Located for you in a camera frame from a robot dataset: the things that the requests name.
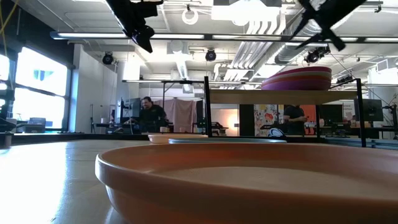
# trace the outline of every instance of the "glass window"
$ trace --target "glass window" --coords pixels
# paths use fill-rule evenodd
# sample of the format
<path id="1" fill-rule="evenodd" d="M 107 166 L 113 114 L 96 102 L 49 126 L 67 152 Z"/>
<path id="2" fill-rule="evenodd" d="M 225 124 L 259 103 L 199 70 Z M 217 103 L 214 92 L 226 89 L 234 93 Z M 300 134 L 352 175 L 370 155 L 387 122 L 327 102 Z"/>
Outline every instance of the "glass window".
<path id="1" fill-rule="evenodd" d="M 8 80 L 8 74 L 10 72 L 10 60 L 0 55 L 0 80 Z"/>
<path id="2" fill-rule="evenodd" d="M 15 89 L 13 118 L 29 121 L 31 118 L 45 118 L 46 128 L 62 128 L 65 100 L 23 88 Z"/>
<path id="3" fill-rule="evenodd" d="M 18 54 L 16 83 L 65 96 L 68 68 L 26 47 Z"/>

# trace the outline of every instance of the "man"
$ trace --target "man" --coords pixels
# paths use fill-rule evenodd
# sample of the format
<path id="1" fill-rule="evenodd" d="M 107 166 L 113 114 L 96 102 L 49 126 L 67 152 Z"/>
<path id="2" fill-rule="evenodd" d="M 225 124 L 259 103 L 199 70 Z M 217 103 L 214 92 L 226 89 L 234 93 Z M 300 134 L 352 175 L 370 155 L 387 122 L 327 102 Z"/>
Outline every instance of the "man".
<path id="1" fill-rule="evenodd" d="M 304 110 L 300 105 L 288 105 L 284 111 L 284 120 L 287 125 L 287 134 L 304 135 L 304 123 L 307 118 L 304 116 Z"/>
<path id="2" fill-rule="evenodd" d="M 160 127 L 167 125 L 166 113 L 159 105 L 155 105 L 149 96 L 142 99 L 142 109 L 137 119 L 142 133 L 156 133 L 160 131 Z"/>

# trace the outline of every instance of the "table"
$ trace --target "table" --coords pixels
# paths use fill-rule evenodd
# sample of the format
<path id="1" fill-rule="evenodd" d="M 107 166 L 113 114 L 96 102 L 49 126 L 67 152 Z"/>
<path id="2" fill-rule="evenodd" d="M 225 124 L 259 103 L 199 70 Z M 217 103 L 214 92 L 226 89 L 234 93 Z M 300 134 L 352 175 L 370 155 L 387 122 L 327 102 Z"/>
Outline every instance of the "table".
<path id="1" fill-rule="evenodd" d="M 0 149 L 0 223 L 126 223 L 95 176 L 95 158 L 148 144 L 83 140 Z"/>

